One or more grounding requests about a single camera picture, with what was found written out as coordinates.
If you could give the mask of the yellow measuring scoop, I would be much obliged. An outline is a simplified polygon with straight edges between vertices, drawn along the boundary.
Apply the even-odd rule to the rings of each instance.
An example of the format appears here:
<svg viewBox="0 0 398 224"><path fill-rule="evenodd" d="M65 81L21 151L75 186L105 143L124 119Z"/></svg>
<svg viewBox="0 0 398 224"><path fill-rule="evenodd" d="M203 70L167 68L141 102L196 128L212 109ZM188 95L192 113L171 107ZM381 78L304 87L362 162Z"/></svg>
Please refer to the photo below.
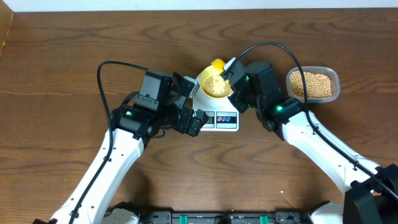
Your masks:
<svg viewBox="0 0 398 224"><path fill-rule="evenodd" d="M224 63L224 61L222 59L215 59L214 61L212 61L211 66L219 73L223 73L224 72L224 66L226 64Z"/></svg>

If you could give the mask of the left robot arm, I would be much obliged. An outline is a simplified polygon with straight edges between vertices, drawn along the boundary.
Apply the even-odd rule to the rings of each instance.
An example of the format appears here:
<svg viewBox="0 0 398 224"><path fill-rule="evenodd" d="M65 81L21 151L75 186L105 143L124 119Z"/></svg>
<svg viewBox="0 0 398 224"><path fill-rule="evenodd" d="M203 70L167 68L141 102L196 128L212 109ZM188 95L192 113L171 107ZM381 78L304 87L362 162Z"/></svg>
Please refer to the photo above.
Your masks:
<svg viewBox="0 0 398 224"><path fill-rule="evenodd" d="M138 223L139 215L126 208L107 211L121 181L159 131L174 129L197 136L208 117L185 106L199 83L177 73L147 70L141 90L130 93L121 106L107 111L109 128L101 149L69 199L50 223Z"/></svg>

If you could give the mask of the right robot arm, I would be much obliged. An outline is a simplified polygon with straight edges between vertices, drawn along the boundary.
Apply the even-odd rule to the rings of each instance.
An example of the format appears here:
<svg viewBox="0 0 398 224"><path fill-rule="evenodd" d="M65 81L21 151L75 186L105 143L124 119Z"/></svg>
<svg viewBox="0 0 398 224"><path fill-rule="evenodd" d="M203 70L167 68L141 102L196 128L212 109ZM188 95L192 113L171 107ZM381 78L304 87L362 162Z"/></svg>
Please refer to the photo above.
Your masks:
<svg viewBox="0 0 398 224"><path fill-rule="evenodd" d="M382 167L327 130L301 101L283 94L269 62L244 66L233 58L221 76L240 113L252 107L265 129L306 154L343 194L343 204L325 202L309 212L308 223L397 223L395 164Z"/></svg>

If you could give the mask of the white digital kitchen scale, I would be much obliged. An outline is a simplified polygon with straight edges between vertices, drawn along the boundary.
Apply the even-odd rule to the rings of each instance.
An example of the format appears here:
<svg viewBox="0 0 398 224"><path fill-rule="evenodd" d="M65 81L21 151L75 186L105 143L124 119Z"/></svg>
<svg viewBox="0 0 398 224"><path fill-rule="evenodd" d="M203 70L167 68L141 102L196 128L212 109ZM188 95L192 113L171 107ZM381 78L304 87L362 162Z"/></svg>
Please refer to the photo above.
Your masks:
<svg viewBox="0 0 398 224"><path fill-rule="evenodd" d="M239 113L230 103L228 97L213 98L205 93L205 80L211 75L202 71L196 78L200 84L193 97L194 111L202 110L208 116L208 121L201 128L202 131L234 132L239 129Z"/></svg>

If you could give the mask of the soybeans in yellow bowl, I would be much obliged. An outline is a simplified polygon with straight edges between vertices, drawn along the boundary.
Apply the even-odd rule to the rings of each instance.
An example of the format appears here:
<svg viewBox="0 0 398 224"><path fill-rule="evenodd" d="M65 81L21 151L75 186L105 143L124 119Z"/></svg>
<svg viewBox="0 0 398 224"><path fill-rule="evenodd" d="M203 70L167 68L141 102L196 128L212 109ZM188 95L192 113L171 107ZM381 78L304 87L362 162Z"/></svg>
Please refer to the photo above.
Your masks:
<svg viewBox="0 0 398 224"><path fill-rule="evenodd" d="M233 92L229 81L224 81L219 75L208 77L205 80L203 91L213 98L223 98Z"/></svg>

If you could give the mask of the yellow bowl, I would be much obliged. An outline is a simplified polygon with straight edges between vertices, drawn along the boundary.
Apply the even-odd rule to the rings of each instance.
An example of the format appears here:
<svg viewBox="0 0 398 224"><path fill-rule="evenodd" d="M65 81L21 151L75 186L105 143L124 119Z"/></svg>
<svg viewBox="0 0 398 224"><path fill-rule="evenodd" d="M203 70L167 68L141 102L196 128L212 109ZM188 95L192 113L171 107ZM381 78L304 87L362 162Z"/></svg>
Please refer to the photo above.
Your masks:
<svg viewBox="0 0 398 224"><path fill-rule="evenodd" d="M200 74L201 89L212 98L224 98L232 94L229 81L221 77L222 65L210 65Z"/></svg>

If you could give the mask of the pile of soybeans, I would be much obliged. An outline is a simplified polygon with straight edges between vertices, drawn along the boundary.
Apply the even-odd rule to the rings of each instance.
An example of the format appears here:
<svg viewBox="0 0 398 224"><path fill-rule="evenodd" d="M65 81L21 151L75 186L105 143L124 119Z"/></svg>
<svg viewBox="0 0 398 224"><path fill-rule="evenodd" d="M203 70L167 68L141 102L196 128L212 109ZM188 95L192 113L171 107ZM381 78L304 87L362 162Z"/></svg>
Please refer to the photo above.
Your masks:
<svg viewBox="0 0 398 224"><path fill-rule="evenodd" d="M329 98L332 97L331 80L321 73L304 72L305 83L307 87L307 96L309 98ZM304 97L302 77L299 70L290 75L290 84L293 93Z"/></svg>

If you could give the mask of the clear plastic container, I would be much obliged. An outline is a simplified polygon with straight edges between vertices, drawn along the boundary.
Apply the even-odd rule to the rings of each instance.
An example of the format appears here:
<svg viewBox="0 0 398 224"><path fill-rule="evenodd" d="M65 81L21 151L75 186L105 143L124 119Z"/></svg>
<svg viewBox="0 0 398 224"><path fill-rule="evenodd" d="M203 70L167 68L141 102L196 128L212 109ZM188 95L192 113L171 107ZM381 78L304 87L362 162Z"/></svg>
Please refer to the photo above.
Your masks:
<svg viewBox="0 0 398 224"><path fill-rule="evenodd" d="M309 103L326 103L335 100L340 94L337 73L329 67L302 67L307 87ZM288 95L304 102L304 90L298 67L291 69L286 76Z"/></svg>

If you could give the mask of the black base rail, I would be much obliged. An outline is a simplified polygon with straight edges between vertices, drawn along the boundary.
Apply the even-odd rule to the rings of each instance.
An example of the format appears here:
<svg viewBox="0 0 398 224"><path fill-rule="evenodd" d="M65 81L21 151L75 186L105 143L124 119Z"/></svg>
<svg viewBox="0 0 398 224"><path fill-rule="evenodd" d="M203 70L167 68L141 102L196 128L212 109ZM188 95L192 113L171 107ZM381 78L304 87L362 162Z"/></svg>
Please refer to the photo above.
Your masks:
<svg viewBox="0 0 398 224"><path fill-rule="evenodd" d="M139 224L305 224L300 212L271 213L198 213L170 211L133 211Z"/></svg>

